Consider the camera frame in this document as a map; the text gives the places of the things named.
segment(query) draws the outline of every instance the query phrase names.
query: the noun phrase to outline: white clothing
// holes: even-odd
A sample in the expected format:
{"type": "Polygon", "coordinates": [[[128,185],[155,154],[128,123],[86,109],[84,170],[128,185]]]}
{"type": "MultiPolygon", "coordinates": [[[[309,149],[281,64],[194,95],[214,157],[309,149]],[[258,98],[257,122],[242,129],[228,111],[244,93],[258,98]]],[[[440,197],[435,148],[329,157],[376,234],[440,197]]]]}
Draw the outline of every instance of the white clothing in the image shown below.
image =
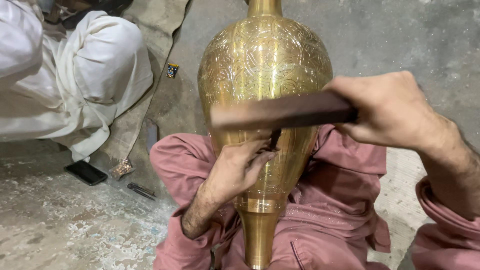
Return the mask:
{"type": "Polygon", "coordinates": [[[103,11],[63,34],[43,29],[28,2],[0,0],[0,44],[0,137],[52,138],[74,160],[153,82],[138,27],[103,11]]]}

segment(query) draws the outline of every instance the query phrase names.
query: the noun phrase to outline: small packet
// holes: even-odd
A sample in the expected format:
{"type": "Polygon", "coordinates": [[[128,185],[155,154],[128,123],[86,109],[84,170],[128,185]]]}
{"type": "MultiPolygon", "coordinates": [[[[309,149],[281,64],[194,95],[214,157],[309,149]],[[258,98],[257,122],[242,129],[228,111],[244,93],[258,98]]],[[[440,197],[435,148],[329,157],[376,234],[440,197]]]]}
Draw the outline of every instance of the small packet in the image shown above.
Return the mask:
{"type": "Polygon", "coordinates": [[[122,175],[131,173],[134,170],[135,168],[132,166],[132,163],[130,162],[128,157],[125,157],[120,161],[117,166],[111,168],[108,173],[110,174],[112,179],[119,181],[122,175]]]}
{"type": "Polygon", "coordinates": [[[179,68],[178,65],[168,63],[167,77],[175,78],[175,74],[177,74],[178,68],[179,68]]]}

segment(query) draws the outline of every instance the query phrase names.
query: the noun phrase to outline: smartphone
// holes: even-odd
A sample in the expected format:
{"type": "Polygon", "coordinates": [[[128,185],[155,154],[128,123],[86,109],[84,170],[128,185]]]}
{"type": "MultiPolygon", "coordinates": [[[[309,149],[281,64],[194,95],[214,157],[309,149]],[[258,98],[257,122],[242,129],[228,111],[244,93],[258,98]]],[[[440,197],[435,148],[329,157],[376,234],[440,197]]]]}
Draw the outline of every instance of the smartphone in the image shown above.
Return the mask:
{"type": "Polygon", "coordinates": [[[104,172],[83,160],[65,166],[64,170],[87,185],[96,185],[108,177],[104,172]]]}

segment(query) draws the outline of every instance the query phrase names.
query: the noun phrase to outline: brass surface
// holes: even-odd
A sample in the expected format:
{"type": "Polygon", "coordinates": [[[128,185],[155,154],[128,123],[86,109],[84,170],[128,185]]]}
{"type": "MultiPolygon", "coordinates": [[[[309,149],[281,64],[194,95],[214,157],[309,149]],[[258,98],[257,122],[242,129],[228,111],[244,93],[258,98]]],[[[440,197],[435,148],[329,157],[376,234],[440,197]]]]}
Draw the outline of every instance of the brass surface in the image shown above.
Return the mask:
{"type": "MultiPolygon", "coordinates": [[[[332,79],[318,36],[281,14],[280,0],[250,0],[250,17],[227,26],[207,46],[198,71],[207,123],[212,105],[308,94],[332,79]]],[[[317,131],[317,127],[282,130],[278,155],[233,201],[242,220],[246,264],[253,269],[269,265],[277,218],[305,167],[317,131]]],[[[252,132],[209,130],[209,134],[218,156],[224,145],[243,142],[252,132]]]]}

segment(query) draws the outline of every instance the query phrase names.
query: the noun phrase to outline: sitting person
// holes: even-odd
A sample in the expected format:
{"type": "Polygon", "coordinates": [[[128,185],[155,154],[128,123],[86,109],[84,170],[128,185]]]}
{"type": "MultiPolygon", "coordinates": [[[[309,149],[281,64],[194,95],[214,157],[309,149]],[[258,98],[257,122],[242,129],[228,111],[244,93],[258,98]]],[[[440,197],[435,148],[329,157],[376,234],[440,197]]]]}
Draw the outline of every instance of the sitting person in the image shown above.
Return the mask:
{"type": "Polygon", "coordinates": [[[52,138],[74,160],[153,82],[136,25],[89,12],[73,31],[45,25],[34,0],[0,0],[0,138],[52,138]]]}
{"type": "MultiPolygon", "coordinates": [[[[417,232],[416,268],[480,270],[480,158],[456,125],[433,111],[408,72],[337,77],[325,89],[350,99],[360,117],[320,127],[280,215],[268,269],[388,269],[367,262],[367,251],[369,245],[390,249],[388,228],[373,203],[386,173],[384,146],[391,146],[417,151],[428,174],[417,184],[417,196],[436,224],[417,232]]],[[[250,269],[229,202],[275,156],[265,148],[269,140],[263,134],[225,146],[217,159],[210,139],[200,135],[170,135],[152,148],[151,163],[180,205],[156,248],[154,270],[208,270],[217,244],[215,269],[250,269]]]]}

